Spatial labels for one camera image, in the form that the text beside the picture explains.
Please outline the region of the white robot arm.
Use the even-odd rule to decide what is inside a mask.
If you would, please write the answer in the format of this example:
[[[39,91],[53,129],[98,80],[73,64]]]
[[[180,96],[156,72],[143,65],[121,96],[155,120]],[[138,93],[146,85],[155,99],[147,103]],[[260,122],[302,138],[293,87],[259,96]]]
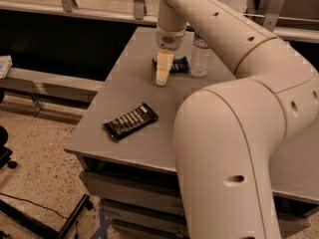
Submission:
[[[234,76],[191,94],[175,117],[190,239],[281,239],[269,159],[316,120],[316,69],[218,0],[160,0],[159,7],[159,27],[189,23]]]

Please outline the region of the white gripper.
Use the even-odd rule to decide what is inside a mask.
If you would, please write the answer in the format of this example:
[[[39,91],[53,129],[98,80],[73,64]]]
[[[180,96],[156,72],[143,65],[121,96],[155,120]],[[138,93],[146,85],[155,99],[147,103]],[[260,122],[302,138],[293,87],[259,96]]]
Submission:
[[[166,84],[173,63],[173,51],[176,51],[181,46],[184,36],[185,29],[167,31],[157,25],[156,41],[161,50],[158,52],[156,83],[160,87]]]

